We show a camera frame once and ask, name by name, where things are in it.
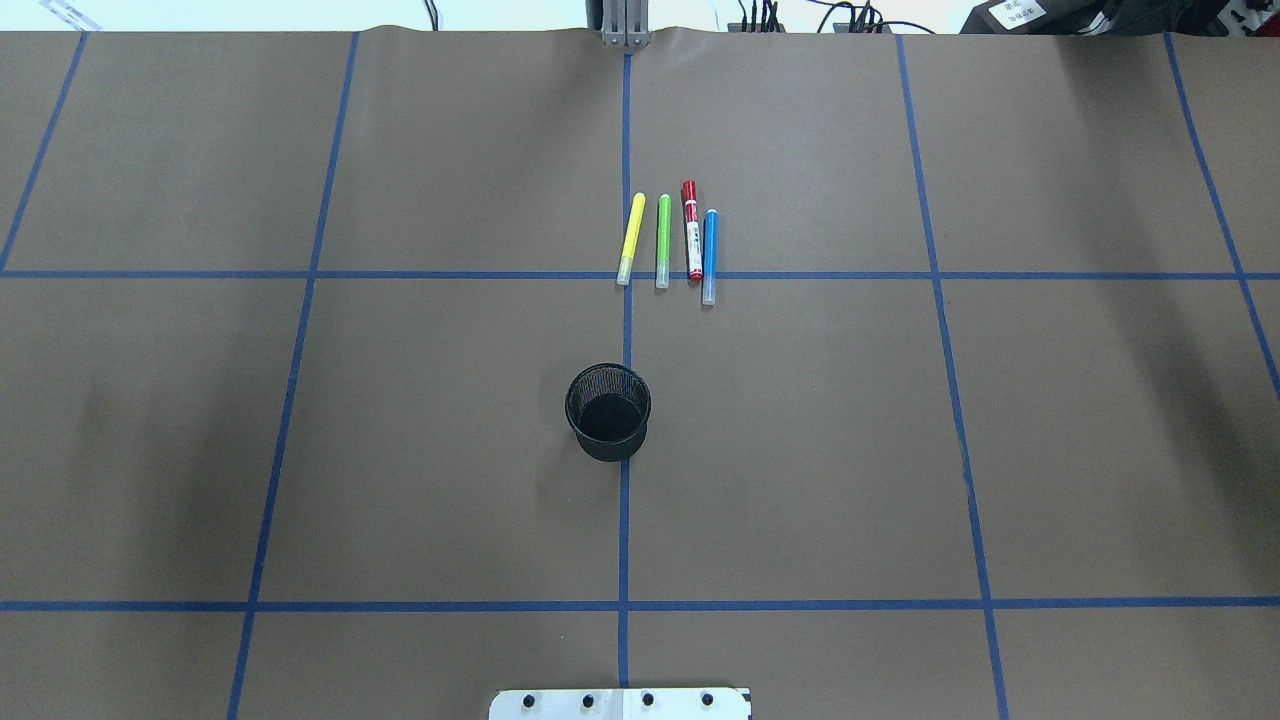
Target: white label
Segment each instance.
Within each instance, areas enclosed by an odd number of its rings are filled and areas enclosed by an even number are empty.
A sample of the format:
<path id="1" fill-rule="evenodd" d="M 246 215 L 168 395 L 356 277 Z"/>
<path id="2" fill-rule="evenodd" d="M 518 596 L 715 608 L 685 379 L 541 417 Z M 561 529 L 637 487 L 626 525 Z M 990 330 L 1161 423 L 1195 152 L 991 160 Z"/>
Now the white label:
<path id="1" fill-rule="evenodd" d="M 703 274 L 703 236 L 698 220 L 685 223 L 685 241 L 689 243 L 689 274 Z"/>
<path id="2" fill-rule="evenodd" d="M 991 6 L 991 17 L 1005 26 L 1005 29 L 1014 29 L 1046 15 L 1044 8 L 1036 0 L 1007 0 L 1000 5 Z"/>
<path id="3" fill-rule="evenodd" d="M 40 6 L 58 15 L 58 19 L 78 31 L 99 31 L 102 26 L 95 23 L 84 13 L 72 6 L 67 0 L 40 0 Z"/>

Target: blue marker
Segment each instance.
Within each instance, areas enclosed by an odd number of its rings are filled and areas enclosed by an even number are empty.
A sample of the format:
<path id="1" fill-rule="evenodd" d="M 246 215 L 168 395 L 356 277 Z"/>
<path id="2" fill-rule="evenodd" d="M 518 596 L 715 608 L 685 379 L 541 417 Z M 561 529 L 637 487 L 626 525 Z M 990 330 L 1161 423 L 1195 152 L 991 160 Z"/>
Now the blue marker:
<path id="1" fill-rule="evenodd" d="M 703 305 L 716 305 L 716 240 L 719 213 L 708 210 L 703 219 Z"/>

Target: pen holder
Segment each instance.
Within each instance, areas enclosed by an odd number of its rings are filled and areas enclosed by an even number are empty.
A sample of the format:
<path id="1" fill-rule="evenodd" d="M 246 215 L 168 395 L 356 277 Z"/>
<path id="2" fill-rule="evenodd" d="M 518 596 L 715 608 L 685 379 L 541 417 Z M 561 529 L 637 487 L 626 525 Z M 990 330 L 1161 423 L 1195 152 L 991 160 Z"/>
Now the pen holder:
<path id="1" fill-rule="evenodd" d="M 622 365 L 591 365 L 564 393 L 564 416 L 588 455 L 620 462 L 644 445 L 649 424 L 649 386 Z"/>

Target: blue tape line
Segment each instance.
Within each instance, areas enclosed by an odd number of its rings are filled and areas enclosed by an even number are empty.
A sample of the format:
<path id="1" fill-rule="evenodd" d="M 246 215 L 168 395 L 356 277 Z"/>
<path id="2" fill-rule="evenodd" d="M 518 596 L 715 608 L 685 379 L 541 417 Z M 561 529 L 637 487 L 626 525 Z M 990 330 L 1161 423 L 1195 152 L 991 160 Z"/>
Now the blue tape line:
<path id="1" fill-rule="evenodd" d="M 137 600 L 13 600 L 0 612 L 244 612 L 247 602 L 183 602 Z"/>
<path id="2" fill-rule="evenodd" d="M 284 406 L 280 410 L 280 428 L 275 438 L 275 455 L 271 460 L 271 477 L 266 487 L 266 502 L 262 505 L 262 523 L 257 534 L 257 551 L 253 555 L 253 575 L 248 588 L 248 609 L 241 628 L 241 646 L 236 656 L 236 675 L 232 680 L 230 700 L 227 703 L 227 719 L 236 720 L 239 714 L 241 692 L 244 688 L 244 670 L 248 666 L 248 650 L 253 641 L 253 619 L 259 593 L 262 588 L 262 569 L 266 565 L 266 548 L 271 538 L 271 519 L 275 515 L 275 497 L 280 487 L 280 471 L 284 466 L 284 451 L 288 446 L 289 423 L 293 418 L 293 400 L 297 395 L 298 372 L 302 368 L 302 352 L 307 340 L 307 325 L 311 320 L 311 302 L 315 297 L 315 273 L 320 265 L 320 251 L 324 247 L 324 231 L 329 215 L 329 199 L 333 196 L 333 182 L 338 173 L 338 152 L 342 149 L 342 129 L 347 120 L 347 102 L 351 99 L 351 81 L 356 70 L 356 50 L 360 47 L 360 33 L 351 33 L 351 46 L 347 50 L 347 68 L 342 81 L 342 95 L 338 100 L 338 117 L 334 120 L 333 143 L 329 149 L 329 168 L 325 172 L 324 193 L 320 200 L 320 213 L 316 217 L 316 233 L 311 245 L 311 269 L 306 290 L 302 293 L 302 310 L 298 313 L 298 329 L 293 341 L 293 357 L 289 361 L 289 378 L 284 387 Z"/>
<path id="3" fill-rule="evenodd" d="M 929 281 L 927 270 L 730 270 L 717 277 L 736 281 Z M 942 270 L 943 281 L 1229 281 L 1236 273 L 1078 273 Z M 613 281 L 616 270 L 0 270 L 0 278 L 27 279 L 479 279 L 479 281 Z M 653 279 L 653 272 L 631 273 Z M 1245 273 L 1251 281 L 1280 281 L 1280 273 Z M 687 279 L 685 273 L 672 273 Z"/>
<path id="4" fill-rule="evenodd" d="M 187 601 L 0 601 L 0 612 L 244 612 L 247 602 Z M 259 602 L 256 614 L 387 612 L 617 612 L 613 600 L 544 601 L 280 601 Z M 1009 597 L 936 600 L 634 600 L 631 612 L 895 612 L 940 610 L 1125 610 L 1196 607 L 1280 607 L 1280 596 Z"/>
<path id="5" fill-rule="evenodd" d="M 622 229 L 631 204 L 631 54 L 622 56 Z M 631 366 L 631 286 L 622 288 L 622 364 Z M 618 687 L 631 682 L 631 460 L 618 470 Z"/>
<path id="6" fill-rule="evenodd" d="M 980 600 L 678 600 L 632 601 L 635 612 L 850 612 L 982 610 Z"/>
<path id="7" fill-rule="evenodd" d="M 945 281 L 1234 281 L 1231 273 L 1074 273 L 943 270 Z"/>
<path id="8" fill-rule="evenodd" d="M 29 279 L 306 279 L 306 270 L 4 270 L 0 278 Z"/>
<path id="9" fill-rule="evenodd" d="M 612 281 L 617 270 L 319 270 L 320 279 Z"/>
<path id="10" fill-rule="evenodd" d="M 1267 374 L 1271 375 L 1271 389 L 1276 400 L 1280 400 L 1280 373 L 1276 372 L 1276 361 L 1271 355 L 1271 343 L 1267 342 L 1267 333 L 1262 329 L 1262 320 L 1258 318 L 1258 309 L 1253 304 L 1253 292 L 1249 290 L 1249 279 L 1244 274 L 1244 264 L 1235 247 L 1235 238 L 1231 236 L 1231 227 L 1226 223 L 1226 213 L 1222 210 L 1222 201 L 1217 196 L 1217 184 L 1213 182 L 1213 173 L 1208 169 L 1208 160 L 1204 159 L 1204 147 L 1201 145 L 1199 133 L 1196 131 L 1196 120 L 1192 118 L 1192 106 L 1187 100 L 1187 86 L 1183 85 L 1183 73 L 1178 65 L 1178 51 L 1174 49 L 1174 36 L 1165 33 L 1165 51 L 1169 54 L 1169 68 L 1174 73 L 1174 86 L 1178 88 L 1178 102 L 1183 106 L 1183 119 L 1187 122 L 1187 132 L 1192 138 L 1192 149 L 1196 150 L 1196 161 L 1199 163 L 1201 174 L 1204 177 L 1204 187 L 1208 188 L 1208 197 L 1213 202 L 1213 213 L 1217 215 L 1217 225 L 1222 231 L 1222 240 L 1226 241 L 1226 252 L 1231 256 L 1231 266 L 1235 268 L 1235 277 L 1240 282 L 1240 295 L 1244 296 L 1244 306 L 1249 310 L 1249 322 L 1253 323 L 1253 334 L 1258 338 L 1262 348 L 1262 360 L 1267 365 Z"/>
<path id="11" fill-rule="evenodd" d="M 532 602 L 260 602 L 259 612 L 617 612 L 612 600 Z"/>
<path id="12" fill-rule="evenodd" d="M 996 610 L 1117 610 L 1125 607 L 1280 607 L 1280 596 L 1046 597 L 991 602 Z"/>
<path id="13" fill-rule="evenodd" d="M 1001 720 L 1009 720 L 1009 701 L 1005 693 L 1005 670 L 1000 657 L 1000 638 L 996 632 L 996 614 L 991 609 L 991 580 L 987 574 L 987 552 L 982 539 L 982 520 L 978 515 L 978 493 L 973 484 L 973 464 L 969 460 L 969 438 L 964 425 L 964 407 L 960 404 L 960 383 L 956 380 L 955 356 L 951 351 L 951 329 L 947 325 L 946 300 L 942 297 L 942 277 L 938 268 L 938 250 L 933 238 L 933 219 L 929 213 L 929 193 L 924 182 L 924 160 L 920 156 L 920 136 L 915 122 L 915 104 L 911 100 L 911 81 L 906 67 L 906 47 L 902 36 L 895 36 L 899 73 L 902 79 L 902 101 L 906 108 L 906 129 L 911 140 L 911 161 L 915 165 L 915 191 L 920 201 L 924 224 L 924 245 L 929 254 L 929 272 L 933 275 L 933 305 L 938 314 L 938 332 L 942 337 L 942 359 L 947 368 L 947 387 L 951 392 L 951 415 L 960 442 L 960 462 L 964 471 L 969 505 L 969 529 L 973 536 L 973 555 L 978 568 L 978 589 L 986 605 L 983 618 L 987 625 L 987 653 L 991 659 L 991 676 L 996 689 L 996 708 Z"/>
<path id="14" fill-rule="evenodd" d="M 54 140 L 54 129 L 58 128 L 58 118 L 67 105 L 67 95 L 72 91 L 72 81 L 76 79 L 76 70 L 79 69 L 81 58 L 84 55 L 84 45 L 88 42 L 88 33 L 82 32 L 79 42 L 76 44 L 76 54 L 72 55 L 72 64 L 67 68 L 67 77 L 63 78 L 63 88 L 58 92 L 58 101 L 54 102 L 54 111 L 49 115 L 49 124 L 45 126 L 45 136 L 40 138 L 40 147 L 36 150 L 36 159 L 31 163 L 31 172 L 27 173 L 27 184 L 22 188 L 18 199 L 18 209 L 13 213 L 13 222 L 9 223 L 9 234 L 4 238 L 4 249 L 0 250 L 0 270 L 9 264 L 9 255 L 13 252 L 13 243 L 18 240 L 18 229 L 22 228 L 22 218 L 27 214 L 27 202 L 36 190 L 36 179 L 40 177 L 40 168 L 45 164 L 45 154 L 49 152 L 49 143 Z"/>

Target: marker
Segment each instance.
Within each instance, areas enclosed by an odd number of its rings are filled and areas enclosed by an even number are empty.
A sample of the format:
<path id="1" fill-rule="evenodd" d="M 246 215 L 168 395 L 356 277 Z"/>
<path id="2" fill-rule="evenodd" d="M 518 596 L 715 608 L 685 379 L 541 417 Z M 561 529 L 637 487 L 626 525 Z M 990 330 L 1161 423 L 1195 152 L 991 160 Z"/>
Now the marker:
<path id="1" fill-rule="evenodd" d="M 671 196 L 666 192 L 658 199 L 658 273 L 653 277 L 653 287 L 666 290 L 671 277 Z"/>
<path id="2" fill-rule="evenodd" d="M 694 181 L 685 181 L 680 188 L 680 197 L 685 201 L 685 247 L 689 250 L 689 279 L 699 282 L 703 279 L 703 242 L 698 232 L 698 186 Z"/>
<path id="3" fill-rule="evenodd" d="M 703 305 L 716 305 L 716 236 L 719 231 L 719 213 L 707 211 L 707 273 L 703 275 Z"/>
<path id="4" fill-rule="evenodd" d="M 636 259 L 636 242 L 640 240 L 640 220 L 644 218 L 644 193 L 637 192 L 631 199 L 631 217 L 627 218 L 627 236 L 622 241 L 622 259 L 618 260 L 618 284 L 631 283 L 631 261 Z"/>

